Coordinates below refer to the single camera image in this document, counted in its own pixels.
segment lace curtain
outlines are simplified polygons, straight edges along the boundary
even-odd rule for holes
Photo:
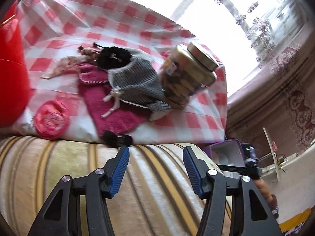
[[[255,18],[253,26],[245,33],[256,51],[257,61],[262,64],[271,61],[305,22],[303,10],[295,0],[278,0],[262,17]]]
[[[193,0],[183,0],[171,15],[177,21]],[[251,40],[261,68],[301,30],[306,16],[296,0],[215,0],[235,18]]]

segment blue gripper pad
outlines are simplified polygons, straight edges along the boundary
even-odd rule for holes
[[[119,161],[117,162],[116,168],[111,177],[111,187],[109,190],[109,195],[111,198],[113,198],[114,195],[119,191],[123,176],[125,175],[125,171],[129,162],[129,148],[124,147],[124,150],[121,148],[114,159],[119,159]]]
[[[190,183],[192,184],[194,193],[197,194],[200,199],[202,199],[204,195],[204,191],[202,189],[202,178],[192,158],[192,155],[194,155],[195,157],[196,155],[194,154],[194,152],[191,154],[188,148],[190,148],[191,152],[193,152],[190,146],[186,146],[184,148],[183,150],[184,165],[187,170],[188,177]]]

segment white stand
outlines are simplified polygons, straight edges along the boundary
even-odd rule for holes
[[[264,132],[265,132],[265,135],[266,135],[266,138],[268,140],[268,144],[269,144],[269,147],[270,147],[270,150],[272,153],[273,162],[275,163],[275,166],[276,166],[277,180],[278,180],[278,182],[280,182],[280,169],[279,169],[278,162],[277,162],[277,155],[275,154],[273,147],[272,147],[272,139],[268,133],[268,130],[265,127],[263,127],[263,129],[264,129]]]

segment gray knitted fabric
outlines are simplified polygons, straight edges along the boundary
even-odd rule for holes
[[[163,89],[151,62],[133,57],[121,68],[108,70],[108,80],[113,88],[120,88],[119,99],[148,107],[151,111],[171,110],[163,102]]]

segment pink round lid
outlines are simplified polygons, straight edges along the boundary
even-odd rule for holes
[[[49,100],[37,110],[34,126],[41,138],[52,140],[59,137],[69,125],[69,110],[59,100]]]

